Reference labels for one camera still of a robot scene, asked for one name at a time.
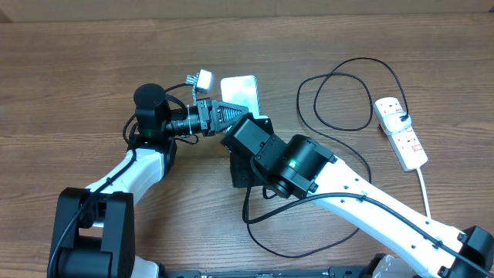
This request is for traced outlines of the blue Galaxy smartphone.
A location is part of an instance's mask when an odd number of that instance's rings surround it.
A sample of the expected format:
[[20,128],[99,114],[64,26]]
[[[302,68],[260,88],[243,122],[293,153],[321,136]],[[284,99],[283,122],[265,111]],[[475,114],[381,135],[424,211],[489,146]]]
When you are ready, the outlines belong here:
[[260,115],[257,80],[253,75],[226,77],[220,81],[222,100],[242,105],[254,116]]

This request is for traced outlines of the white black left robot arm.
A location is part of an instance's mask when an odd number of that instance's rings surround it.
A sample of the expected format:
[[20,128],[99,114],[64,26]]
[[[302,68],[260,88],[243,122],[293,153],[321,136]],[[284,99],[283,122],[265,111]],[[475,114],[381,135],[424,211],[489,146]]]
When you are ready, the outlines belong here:
[[137,256],[134,207],[174,164],[177,143],[214,136],[259,110],[257,94],[222,92],[193,106],[155,83],[138,87],[136,110],[123,127],[125,158],[85,188],[59,195],[49,277],[165,277],[163,265]]

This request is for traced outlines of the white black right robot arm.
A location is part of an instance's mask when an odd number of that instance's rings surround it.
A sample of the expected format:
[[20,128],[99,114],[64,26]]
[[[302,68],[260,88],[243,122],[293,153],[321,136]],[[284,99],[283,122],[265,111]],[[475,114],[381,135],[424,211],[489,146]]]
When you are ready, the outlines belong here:
[[493,237],[478,226],[464,231],[416,212],[359,176],[344,160],[301,134],[279,138],[267,117],[251,113],[228,122],[222,144],[251,168],[251,187],[263,186],[290,202],[254,219],[262,222],[312,202],[374,237],[420,277],[491,277]]

